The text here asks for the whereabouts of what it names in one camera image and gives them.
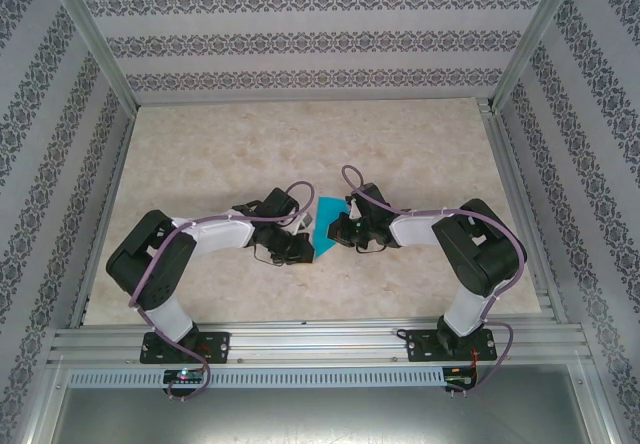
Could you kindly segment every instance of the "marble floor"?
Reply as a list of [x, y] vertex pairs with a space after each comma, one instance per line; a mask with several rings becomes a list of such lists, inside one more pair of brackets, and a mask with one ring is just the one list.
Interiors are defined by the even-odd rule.
[[[141, 322], [104, 268], [148, 210], [210, 215], [299, 179], [311, 181], [317, 195], [343, 197], [346, 163], [396, 207], [440, 209], [479, 197], [513, 229], [473, 99], [143, 107], [85, 324]], [[293, 194], [305, 202], [305, 192]], [[177, 292], [204, 323], [438, 316], [458, 286], [435, 246], [371, 255], [335, 246], [311, 265], [279, 268], [255, 260], [251, 249], [195, 258]], [[538, 311], [528, 272], [493, 310]]]

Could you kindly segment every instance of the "blue towel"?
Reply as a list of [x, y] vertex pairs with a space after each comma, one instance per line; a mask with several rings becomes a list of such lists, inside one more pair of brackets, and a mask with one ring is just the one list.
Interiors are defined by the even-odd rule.
[[341, 212], [349, 213], [349, 207], [344, 199], [320, 196], [318, 199], [318, 213], [316, 214], [316, 228], [313, 231], [313, 248], [316, 258], [331, 249], [336, 242], [327, 238], [329, 224], [335, 221]]

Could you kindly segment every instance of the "black mounting bracket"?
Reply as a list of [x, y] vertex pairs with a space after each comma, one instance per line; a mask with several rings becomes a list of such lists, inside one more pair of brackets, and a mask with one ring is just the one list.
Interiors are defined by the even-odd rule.
[[498, 358], [493, 333], [489, 329], [480, 329], [475, 339], [452, 352], [442, 347], [436, 329], [399, 329], [396, 335], [406, 342], [409, 362], [471, 361], [474, 350], [478, 361], [495, 361]]
[[[193, 352], [209, 364], [226, 364], [231, 334], [228, 332], [198, 332]], [[155, 332], [147, 332], [140, 350], [141, 364], [198, 364], [194, 359], [164, 342]]]

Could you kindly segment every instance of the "purple cable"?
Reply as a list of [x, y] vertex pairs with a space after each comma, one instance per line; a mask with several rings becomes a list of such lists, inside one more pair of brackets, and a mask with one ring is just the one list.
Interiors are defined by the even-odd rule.
[[524, 253], [522, 252], [522, 248], [520, 247], [520, 243], [518, 242], [518, 240], [514, 236], [513, 232], [511, 232], [505, 226], [503, 226], [502, 224], [497, 222], [495, 219], [491, 219], [490, 217], [487, 217], [487, 216], [485, 216], [483, 214], [479, 214], [477, 212], [465, 211], [463, 209], [442, 209], [442, 210], [428, 210], [428, 211], [410, 212], [410, 211], [403, 211], [401, 209], [396, 209], [394, 207], [391, 207], [391, 206], [389, 206], [389, 205], [387, 205], [387, 204], [385, 204], [383, 202], [377, 201], [377, 200], [373, 199], [372, 197], [367, 196], [364, 192], [362, 192], [360, 189], [358, 189], [355, 186], [355, 184], [353, 182], [351, 182], [351, 179], [349, 179], [349, 177], [347, 176], [347, 170], [352, 170], [352, 171], [354, 171], [356, 173], [356, 175], [360, 178], [360, 186], [362, 186], [364, 184], [364, 177], [362, 176], [362, 173], [356, 167], [351, 166], [349, 164], [346, 164], [346, 165], [342, 166], [342, 177], [344, 177], [344, 180], [347, 182], [349, 187], [351, 187], [353, 192], [359, 194], [362, 198], [366, 199], [367, 201], [371, 202], [372, 204], [375, 204], [378, 207], [381, 207], [382, 209], [386, 209], [387, 211], [393, 212], [394, 214], [400, 214], [400, 215], [403, 215], [403, 216], [439, 216], [441, 214], [459, 214], [459, 215], [462, 215], [462, 216], [472, 217], [474, 219], [479, 219], [481, 221], [484, 221], [487, 224], [489, 224], [490, 226], [495, 227], [496, 229], [498, 229], [500, 232], [502, 232], [505, 235], [505, 237], [507, 239], [509, 239], [509, 242], [511, 242], [511, 244], [513, 245], [513, 248], [515, 249], [516, 254], [518, 255], [518, 271], [515, 273], [513, 278], [511, 278], [511, 280], [504, 287], [502, 287], [500, 290], [496, 291], [494, 293], [494, 295], [491, 296], [491, 299], [489, 299], [489, 302], [487, 303], [487, 305], [485, 306], [484, 310], [482, 311], [482, 314], [480, 315], [480, 320], [484, 321], [484, 323], [486, 325], [496, 325], [496, 326], [506, 327], [507, 330], [509, 331], [509, 341], [507, 342], [507, 345], [506, 345], [504, 351], [500, 355], [500, 358], [498, 359], [496, 364], [493, 366], [493, 369], [491, 369], [489, 374], [487, 374], [486, 377], [479, 384], [477, 384], [473, 388], [473, 389], [478, 389], [479, 387], [484, 385], [484, 383], [493, 374], [495, 374], [495, 372], [498, 370], [498, 368], [500, 367], [502, 362], [506, 359], [507, 354], [509, 353], [509, 350], [511, 349], [511, 345], [513, 344], [513, 328], [509, 324], [507, 324], [506, 322], [487, 321], [487, 314], [489, 313], [489, 310], [491, 309], [493, 304], [496, 302], [498, 296], [500, 296], [500, 294], [502, 294], [503, 292], [507, 291], [508, 289], [511, 289], [515, 285], [515, 283], [518, 282], [518, 279], [520, 279], [520, 277], [522, 276], [522, 273], [524, 272], [525, 260], [524, 260]]
[[[176, 229], [174, 229], [173, 231], [171, 231], [169, 233], [169, 235], [162, 242], [160, 247], [158, 247], [158, 250], [156, 251], [156, 253], [153, 256], [153, 258], [151, 259], [151, 262], [147, 266], [147, 269], [145, 270], [144, 274], [142, 275], [142, 278], [140, 279], [140, 282], [136, 286], [136, 289], [133, 291], [133, 294], [131, 295], [131, 299], [129, 300], [129, 307], [135, 307], [136, 308], [136, 310], [138, 311], [138, 314], [140, 314], [142, 319], [147, 324], [149, 324], [151, 326], [153, 331], [158, 335], [158, 337], [160, 337], [160, 339], [165, 341], [170, 346], [175, 347], [179, 351], [182, 351], [185, 354], [187, 354], [187, 355], [193, 357], [194, 359], [197, 359], [198, 361], [200, 361], [202, 363], [202, 366], [203, 366], [205, 372], [206, 372], [207, 377], [206, 377], [205, 382], [203, 383], [203, 385], [201, 387], [199, 387], [198, 389], [196, 389], [195, 391], [193, 391], [188, 396], [180, 397], [179, 399], [180, 399], [181, 402], [184, 402], [184, 401], [187, 401], [189, 399], [192, 399], [192, 398], [196, 397], [197, 395], [202, 394], [207, 389], [207, 387], [209, 386], [209, 383], [211, 382], [211, 367], [209, 366], [209, 363], [207, 362], [207, 360], [204, 357], [200, 356], [199, 354], [197, 354], [197, 353], [195, 353], [193, 351], [190, 351], [186, 347], [181, 346], [176, 341], [172, 340], [169, 336], [164, 334], [162, 331], [158, 330], [155, 327], [153, 321], [149, 318], [149, 316], [142, 309], [140, 309], [139, 307], [136, 306], [136, 303], [138, 302], [138, 298], [140, 297], [140, 294], [144, 290], [145, 286], [147, 285], [147, 282], [149, 281], [149, 277], [151, 276], [151, 273], [153, 272], [155, 267], [158, 265], [158, 261], [160, 260], [160, 257], [162, 256], [164, 251], [167, 249], [167, 247], [169, 246], [171, 241], [178, 234], [180, 234], [182, 231], [184, 231], [185, 229], [188, 229], [190, 227], [193, 227], [195, 225], [203, 224], [205, 222], [223, 221], [223, 220], [250, 221], [250, 222], [282, 222], [282, 221], [286, 221], [286, 220], [289, 220], [289, 219], [295, 219], [296, 217], [298, 217], [299, 215], [303, 214], [304, 212], [307, 211], [307, 209], [309, 209], [311, 207], [311, 204], [313, 203], [313, 199], [315, 198], [315, 195], [316, 195], [315, 189], [313, 188], [311, 183], [308, 182], [308, 181], [297, 181], [297, 182], [294, 182], [293, 184], [291, 184], [287, 188], [287, 190], [285, 192], [287, 194], [289, 194], [289, 192], [291, 190], [293, 190], [295, 187], [301, 186], [301, 185], [302, 186], [307, 186], [309, 188], [309, 194], [310, 194], [309, 195], [309, 200], [307, 201], [307, 203], [304, 206], [302, 206], [298, 211], [294, 212], [293, 214], [289, 214], [287, 216], [280, 216], [280, 217], [253, 217], [253, 216], [236, 216], [236, 215], [218, 214], [218, 215], [215, 215], [215, 216], [207, 216], [207, 217], [201, 217], [199, 219], [194, 219], [193, 221], [186, 222], [186, 223], [178, 226]], [[169, 383], [169, 387], [167, 388], [167, 394], [169, 395], [169, 399], [176, 398], [176, 396], [171, 394], [171, 388], [173, 387], [175, 382], [177, 382], [177, 381], [172, 381], [171, 383]]]

